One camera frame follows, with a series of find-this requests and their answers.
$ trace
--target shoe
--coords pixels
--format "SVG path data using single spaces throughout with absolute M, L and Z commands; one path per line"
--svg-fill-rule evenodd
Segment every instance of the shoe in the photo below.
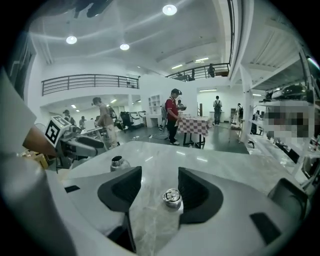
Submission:
M 172 144 L 172 145 L 180 145 L 180 143 L 178 141 L 175 141 L 173 143 L 170 142 L 170 144 Z

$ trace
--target floor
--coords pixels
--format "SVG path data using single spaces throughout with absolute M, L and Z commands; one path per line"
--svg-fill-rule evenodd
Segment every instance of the floor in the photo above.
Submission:
M 238 135 L 235 130 L 228 129 L 228 123 L 222 123 L 220 126 L 214 126 L 209 130 L 209 136 L 205 138 L 204 150 L 223 151 L 231 153 L 249 154 L 245 145 L 238 141 Z M 122 145 L 133 140 L 134 137 L 139 136 L 137 141 L 150 142 L 158 144 L 169 145 L 167 137 L 167 130 L 165 132 L 158 130 L 157 127 L 146 128 L 141 127 L 132 131 L 119 131 L 117 140 Z M 175 138 L 180 142 L 179 146 L 182 147 L 184 135 L 177 133 Z

